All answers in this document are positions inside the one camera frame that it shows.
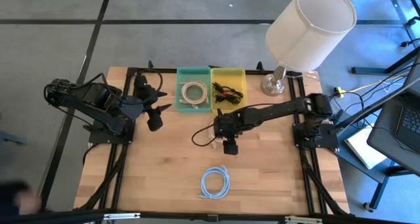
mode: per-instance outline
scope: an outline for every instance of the person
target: person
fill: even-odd
[[[41,199],[24,181],[0,183],[0,217],[38,213]]]

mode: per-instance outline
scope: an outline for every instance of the plastic tray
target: plastic tray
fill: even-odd
[[[184,104],[180,102],[182,99],[181,89],[183,82],[200,81],[204,83],[209,90],[211,90],[211,69],[208,66],[188,66],[177,68],[177,95],[175,97],[175,108],[179,112],[210,112],[211,111],[211,92],[208,94],[208,103],[203,102],[198,105],[198,108],[193,108],[191,104]],[[187,90],[187,95],[191,99],[198,99],[203,95],[199,87],[190,87]]]
[[[221,86],[228,86],[243,93],[241,102],[234,106],[228,101],[215,102],[215,98],[212,96],[212,107],[211,110],[217,113],[217,109],[220,108],[222,113],[229,113],[248,104],[247,94],[247,80],[245,77],[245,70],[241,68],[213,68],[211,69],[211,83],[217,82]],[[211,86],[211,93],[214,92],[213,85]]]

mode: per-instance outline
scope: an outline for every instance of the yellow bin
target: yellow bin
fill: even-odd
[[[243,93],[241,102],[234,106],[228,101],[222,101],[216,103],[216,98],[213,97],[215,88],[213,83],[217,82],[221,86],[228,86],[236,91]],[[211,69],[211,110],[217,113],[217,109],[220,108],[222,113],[233,112],[236,109],[242,108],[248,105],[248,93],[247,93],[247,80],[245,76],[245,70],[241,68],[213,68]]]

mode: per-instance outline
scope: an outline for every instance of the laptop keyboard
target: laptop keyboard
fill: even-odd
[[[401,126],[420,135],[420,112],[404,108]]]

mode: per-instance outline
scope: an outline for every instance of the teal bin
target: teal bin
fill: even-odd
[[[191,104],[184,104],[180,102],[182,99],[181,83],[190,81],[200,81],[204,83],[209,92],[207,94],[207,102],[197,105],[198,108],[193,108]],[[199,99],[203,95],[201,88],[191,86],[188,88],[186,94],[190,99]],[[177,68],[177,95],[175,97],[175,108],[182,113],[189,112],[210,112],[211,111],[211,69],[208,66],[188,66]]]

